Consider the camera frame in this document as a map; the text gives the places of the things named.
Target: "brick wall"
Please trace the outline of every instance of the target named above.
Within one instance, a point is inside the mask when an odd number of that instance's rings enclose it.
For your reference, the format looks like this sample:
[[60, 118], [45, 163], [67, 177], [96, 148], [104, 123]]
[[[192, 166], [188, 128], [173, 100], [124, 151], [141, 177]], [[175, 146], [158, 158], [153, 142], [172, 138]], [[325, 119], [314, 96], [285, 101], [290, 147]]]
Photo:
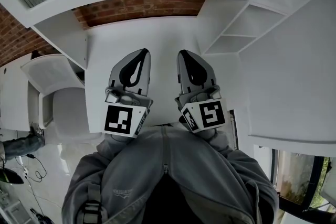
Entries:
[[34, 30], [20, 24], [0, 4], [0, 67], [33, 50], [41, 55], [57, 52]]
[[[73, 9], [83, 28], [121, 20], [159, 16], [196, 16], [205, 0], [106, 0]], [[0, 4], [0, 67], [37, 50], [41, 55], [57, 50], [26, 29]]]
[[205, 0], [106, 0], [75, 8], [84, 28], [122, 20], [197, 16]]

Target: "zipper pull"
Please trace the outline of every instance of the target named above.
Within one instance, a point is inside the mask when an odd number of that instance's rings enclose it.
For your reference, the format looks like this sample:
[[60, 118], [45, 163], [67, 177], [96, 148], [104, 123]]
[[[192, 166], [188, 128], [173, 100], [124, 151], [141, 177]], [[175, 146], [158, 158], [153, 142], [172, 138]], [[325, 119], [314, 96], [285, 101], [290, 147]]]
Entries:
[[163, 171], [164, 171], [165, 174], [168, 173], [168, 164], [163, 165]]

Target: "jacket zipper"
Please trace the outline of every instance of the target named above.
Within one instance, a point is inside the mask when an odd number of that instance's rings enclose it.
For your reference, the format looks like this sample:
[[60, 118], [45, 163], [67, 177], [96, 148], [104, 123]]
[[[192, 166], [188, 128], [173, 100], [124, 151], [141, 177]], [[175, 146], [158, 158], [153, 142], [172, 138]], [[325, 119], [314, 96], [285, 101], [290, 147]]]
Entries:
[[161, 128], [161, 133], [163, 135], [163, 171], [165, 174], [167, 174], [170, 166], [170, 147], [169, 138], [165, 127]]

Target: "person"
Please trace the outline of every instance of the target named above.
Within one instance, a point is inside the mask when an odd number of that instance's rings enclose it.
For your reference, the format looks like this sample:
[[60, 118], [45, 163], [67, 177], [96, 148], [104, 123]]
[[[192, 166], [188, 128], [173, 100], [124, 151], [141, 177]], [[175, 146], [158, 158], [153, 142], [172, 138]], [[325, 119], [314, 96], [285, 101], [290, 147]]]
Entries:
[[279, 200], [258, 162], [217, 130], [160, 126], [106, 134], [62, 207], [70, 223], [273, 223]]
[[24, 156], [37, 151], [45, 145], [44, 132], [40, 128], [36, 131], [31, 126], [26, 137], [0, 142], [0, 157], [9, 161], [15, 157]]

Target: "chair seat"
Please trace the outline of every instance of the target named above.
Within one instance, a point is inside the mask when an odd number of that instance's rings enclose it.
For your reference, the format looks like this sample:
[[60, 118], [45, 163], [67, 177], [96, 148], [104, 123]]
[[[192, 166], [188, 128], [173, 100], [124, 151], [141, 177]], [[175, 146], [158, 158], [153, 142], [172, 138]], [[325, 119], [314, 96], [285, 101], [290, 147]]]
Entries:
[[53, 115], [57, 136], [62, 140], [97, 139], [101, 133], [90, 133], [86, 111], [85, 89], [66, 88], [54, 93]]

